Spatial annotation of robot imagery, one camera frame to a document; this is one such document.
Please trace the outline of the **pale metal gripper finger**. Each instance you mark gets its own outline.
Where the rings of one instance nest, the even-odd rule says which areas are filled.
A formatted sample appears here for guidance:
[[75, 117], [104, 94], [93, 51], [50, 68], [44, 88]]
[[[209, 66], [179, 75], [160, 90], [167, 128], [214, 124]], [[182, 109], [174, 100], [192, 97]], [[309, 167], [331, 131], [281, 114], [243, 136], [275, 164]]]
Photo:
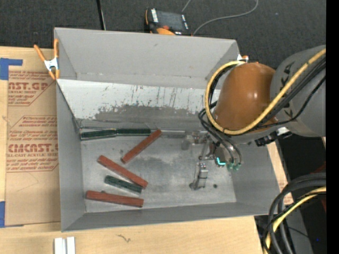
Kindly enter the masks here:
[[199, 162], [196, 164], [194, 179], [193, 182], [190, 183], [189, 187], [196, 191], [201, 188], [205, 188], [206, 182], [208, 179], [208, 169], [204, 162]]
[[201, 144], [204, 141], [204, 134], [201, 132], [187, 132], [181, 142], [181, 149], [188, 150], [191, 146]]

